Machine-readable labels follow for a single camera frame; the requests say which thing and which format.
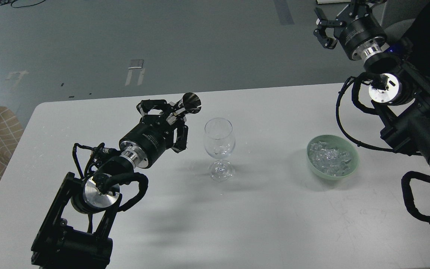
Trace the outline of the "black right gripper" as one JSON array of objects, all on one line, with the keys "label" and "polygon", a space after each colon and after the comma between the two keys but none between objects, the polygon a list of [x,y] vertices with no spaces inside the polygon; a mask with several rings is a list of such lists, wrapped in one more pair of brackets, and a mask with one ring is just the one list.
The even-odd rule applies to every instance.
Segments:
[{"label": "black right gripper", "polygon": [[[323,48],[333,50],[340,43],[350,60],[366,61],[381,53],[381,47],[387,41],[387,35],[374,20],[369,17],[373,8],[387,2],[386,0],[351,0],[350,3],[336,16],[328,20],[320,7],[315,7],[317,16],[314,36]],[[341,22],[349,23],[341,31]],[[327,29],[333,29],[333,36],[327,35]]]}]

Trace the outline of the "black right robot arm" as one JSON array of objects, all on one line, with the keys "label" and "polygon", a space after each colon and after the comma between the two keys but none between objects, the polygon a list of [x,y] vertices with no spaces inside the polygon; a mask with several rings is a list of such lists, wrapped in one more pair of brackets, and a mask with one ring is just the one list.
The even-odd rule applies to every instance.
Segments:
[{"label": "black right robot arm", "polygon": [[[430,81],[408,61],[414,45],[407,37],[395,38],[373,16],[381,0],[352,0],[333,20],[316,7],[314,36],[323,48],[340,44],[350,60],[362,60],[365,71],[348,77],[338,93],[336,122],[341,132],[358,147],[375,151],[421,155],[430,167]],[[339,115],[341,100],[351,86],[353,105],[378,116],[384,128],[380,137],[389,148],[379,148],[350,136]],[[409,171],[401,178],[405,207],[414,218],[430,224],[430,216],[415,206],[411,180],[430,183],[430,176]]]}]

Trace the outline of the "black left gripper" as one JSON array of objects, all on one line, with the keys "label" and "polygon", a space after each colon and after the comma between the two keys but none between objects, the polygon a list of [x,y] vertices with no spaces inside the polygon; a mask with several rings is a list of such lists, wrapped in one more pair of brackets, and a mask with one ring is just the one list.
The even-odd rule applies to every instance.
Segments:
[{"label": "black left gripper", "polygon": [[[144,99],[136,108],[141,114],[140,122],[119,140],[119,148],[121,151],[127,148],[142,151],[138,153],[140,162],[137,167],[150,168],[169,148],[176,153],[186,150],[188,139],[186,117],[170,116],[174,112],[173,105],[165,99]],[[161,113],[150,114],[153,109]],[[170,125],[166,122],[169,116]]]}]

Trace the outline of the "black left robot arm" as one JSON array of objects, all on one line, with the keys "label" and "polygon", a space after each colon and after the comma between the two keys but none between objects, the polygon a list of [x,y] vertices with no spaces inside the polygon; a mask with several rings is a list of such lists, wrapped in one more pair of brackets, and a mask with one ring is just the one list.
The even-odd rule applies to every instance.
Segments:
[{"label": "black left robot arm", "polygon": [[166,151],[187,146],[186,115],[201,110],[201,101],[186,93],[178,102],[145,99],[137,105],[139,123],[119,140],[91,148],[75,143],[73,160],[79,177],[68,172],[31,245],[31,264],[41,269],[105,269],[116,215],[142,200],[147,169]]}]

